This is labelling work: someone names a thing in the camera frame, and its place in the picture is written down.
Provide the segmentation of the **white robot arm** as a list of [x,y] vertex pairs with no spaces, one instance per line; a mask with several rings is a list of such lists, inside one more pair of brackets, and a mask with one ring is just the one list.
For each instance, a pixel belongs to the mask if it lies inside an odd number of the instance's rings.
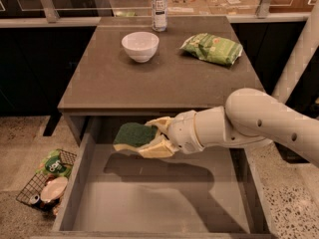
[[319,46],[318,15],[316,4],[271,95],[240,89],[223,107],[151,120],[149,124],[159,128],[159,135],[142,146],[139,154],[163,158],[177,151],[190,154],[216,145],[249,148],[273,140],[318,166],[319,120],[286,106]]

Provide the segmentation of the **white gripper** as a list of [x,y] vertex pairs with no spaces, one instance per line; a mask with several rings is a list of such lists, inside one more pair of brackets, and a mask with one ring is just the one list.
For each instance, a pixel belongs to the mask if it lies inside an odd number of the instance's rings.
[[145,158],[166,158],[177,153],[192,154],[203,151],[195,131],[196,111],[178,114],[175,118],[162,117],[146,122],[147,126],[156,126],[163,134],[139,148],[138,153]]

